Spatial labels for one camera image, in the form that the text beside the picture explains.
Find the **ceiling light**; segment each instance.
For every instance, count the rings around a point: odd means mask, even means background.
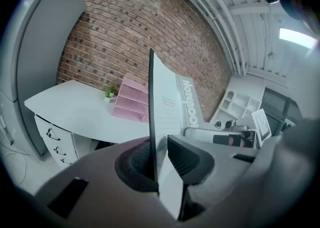
[[[284,28],[280,28],[279,38],[289,42],[297,43],[308,49],[313,49],[318,42],[315,38],[312,38],[308,35]]]

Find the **black slot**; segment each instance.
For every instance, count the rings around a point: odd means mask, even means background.
[[[49,209],[62,218],[67,218],[76,205],[88,181],[75,177],[71,183],[48,205]]]
[[[118,177],[139,192],[159,192],[150,151],[150,141],[147,140],[126,150],[115,161]]]
[[[233,156],[233,158],[240,161],[249,162],[249,163],[253,163],[256,159],[256,157],[252,157],[244,154],[236,154]]]

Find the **shelf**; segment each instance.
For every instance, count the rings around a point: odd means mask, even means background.
[[[232,102],[230,110],[228,111],[229,114],[231,114],[232,116],[236,117],[237,119],[241,119],[241,117],[243,116],[243,114],[245,113],[246,108],[242,107],[238,104],[234,104]]]
[[[230,113],[229,111],[227,111],[226,109],[223,109],[223,108],[220,107],[219,110],[222,111],[222,112],[224,112],[224,113],[226,113],[226,114],[228,114],[229,116],[231,116],[232,119],[230,119],[230,121],[231,121],[231,120],[234,120],[234,119],[237,119],[237,120],[239,119],[237,116],[234,116],[233,114],[231,114],[231,113]]]
[[[223,101],[223,103],[222,103],[222,105],[221,105],[221,107],[223,108],[223,109],[228,109],[228,107],[229,107],[229,105],[230,105],[230,101],[229,100],[227,100],[227,99],[225,99],[224,101]]]
[[[247,108],[252,111],[252,112],[255,112],[259,109],[260,107],[260,101],[259,100],[256,100],[256,99],[253,99],[251,98],[250,101],[249,101],[249,104],[247,106]]]
[[[148,105],[124,98],[121,95],[118,95],[115,106],[125,110],[136,112],[136,113],[141,113],[141,114],[149,113]]]
[[[136,81],[134,77],[126,75],[123,79],[122,84],[127,85],[133,89],[137,89],[139,91],[149,93],[148,91],[148,83],[143,84],[140,81]]]
[[[229,91],[227,94],[226,94],[226,97],[225,99],[229,100],[229,101],[232,101],[232,99],[234,98],[234,95],[235,93],[233,91]]]
[[[246,108],[249,103],[249,100],[250,96],[246,94],[237,93],[232,102]]]
[[[142,122],[142,123],[148,123],[149,122],[149,116],[145,115],[143,113],[135,112],[135,111],[130,111],[127,109],[119,108],[117,106],[114,107],[113,109],[113,116],[126,119],[126,120],[131,120],[134,122]]]
[[[145,105],[149,104],[149,95],[148,93],[134,89],[130,86],[127,86],[125,84],[122,84],[118,96],[130,99],[132,101],[136,101],[138,103],[142,103]]]
[[[245,112],[244,112],[244,114],[243,114],[243,116],[242,116],[242,118],[243,118],[243,117],[246,117],[246,116],[249,116],[249,115],[252,114],[252,113],[253,113],[253,111],[251,111],[251,110],[249,110],[249,109],[246,109]]]

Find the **ceiling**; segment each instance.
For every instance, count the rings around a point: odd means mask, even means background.
[[[252,74],[286,86],[307,48],[279,39],[280,28],[312,36],[279,3],[265,0],[190,0],[217,34],[236,75]]]

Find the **window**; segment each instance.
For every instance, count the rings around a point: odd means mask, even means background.
[[[264,91],[260,108],[265,112],[272,136],[303,119],[296,102],[269,88]]]
[[[280,28],[279,38],[299,44],[308,49],[313,49],[318,42],[315,38],[312,38],[306,34],[284,28]]]

